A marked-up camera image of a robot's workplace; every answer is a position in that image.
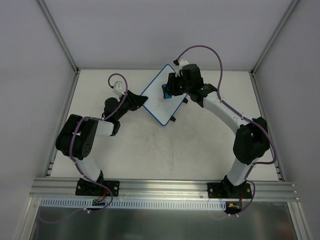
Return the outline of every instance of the metal panel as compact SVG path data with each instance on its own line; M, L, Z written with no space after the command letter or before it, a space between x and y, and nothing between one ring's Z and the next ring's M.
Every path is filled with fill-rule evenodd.
M79 67L161 68L187 47L215 48L226 70L251 70L292 0L46 0ZM186 58L218 69L211 52Z
M56 221L73 208L41 207L41 217ZM80 211L59 224L37 223L33 240L293 240L288 205L255 202L239 218L223 211L106 209L98 214Z

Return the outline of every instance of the mounting plate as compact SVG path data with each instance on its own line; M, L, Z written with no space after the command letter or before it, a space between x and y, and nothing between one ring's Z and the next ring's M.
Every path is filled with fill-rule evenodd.
M102 196L104 194L104 189L102 187L88 181L85 181L85 184L83 184L83 181L79 180L77 182L75 189L76 196ZM119 196L120 181L104 180L102 184L110 189L114 197Z
M241 195L242 199L252 199L252 191L249 183L244 183L241 187L237 188L234 197L227 194L222 188L221 182L208 182L206 186L209 199L237 199L240 198Z

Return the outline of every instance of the white enclosure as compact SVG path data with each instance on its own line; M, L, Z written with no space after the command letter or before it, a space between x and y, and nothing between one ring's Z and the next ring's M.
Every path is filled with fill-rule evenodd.
M291 0L47 0L80 68L162 68L195 44L226 70L251 70ZM218 69L204 50L185 57Z
M199 44L221 56L222 95L268 122L280 168L257 166L249 178L262 185L292 182L300 214L292 217L296 236L320 239L319 10L316 0L2 0L0 239L29 238L26 219L39 205L29 201L34 178L78 178L54 147L69 114L100 117L104 100L114 97L107 89L111 73L124 73L129 89L140 94L165 64ZM205 82L217 85L212 52L192 49L183 57L201 68ZM234 135L204 111L189 101L166 127L145 109L130 113L120 129L127 136L120 132L110 143L116 153L109 155L105 139L95 142L97 164L112 178L221 180L232 164ZM210 129L195 127L196 119ZM120 151L121 141L130 152ZM167 143L171 156L164 154ZM130 154L136 162L122 167ZM271 159L268 151L263 160ZM143 165L151 169L146 175L136 171ZM297 212L290 208L288 214Z

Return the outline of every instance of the white table surface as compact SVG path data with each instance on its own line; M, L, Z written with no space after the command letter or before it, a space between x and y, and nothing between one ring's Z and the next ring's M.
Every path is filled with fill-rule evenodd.
M115 97L107 79L123 74L130 91L140 94L159 70L82 70L70 114L100 117L107 98ZM202 71L205 83L218 85L219 71ZM121 80L115 76L111 82ZM221 94L234 107L253 117L260 112L248 72L225 71ZM176 122L161 126L143 107L120 119L116 136L96 137L91 151L105 178L162 180L221 180L231 169L235 135L213 113L195 102L183 104ZM260 161L271 161L270 150ZM58 151L51 177L78 178L75 165ZM248 177L277 181L274 165L257 165Z

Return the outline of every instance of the white board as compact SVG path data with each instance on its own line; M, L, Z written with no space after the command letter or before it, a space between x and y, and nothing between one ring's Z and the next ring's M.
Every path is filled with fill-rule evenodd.
M159 70L82 70L70 114L100 117L104 102L114 97L107 79L113 73L127 78L134 94L140 94ZM201 71L205 83L217 86L220 72ZM115 76L111 84L121 81ZM221 94L250 116L260 116L248 72L225 71ZM163 180L222 180L235 156L234 133L213 113L189 100L174 114L176 122L161 126L144 108L121 119L116 136L96 137L91 155L105 178ZM271 161L270 151L261 161ZM78 178L75 165L58 152L52 177ZM250 180L277 181L274 165L257 165Z
M167 83L169 73L174 72L175 70L169 64L165 65L141 93L141 95L148 97L143 106L162 126L168 124L170 118L175 114L187 96L187 94L182 94L164 99L162 85Z

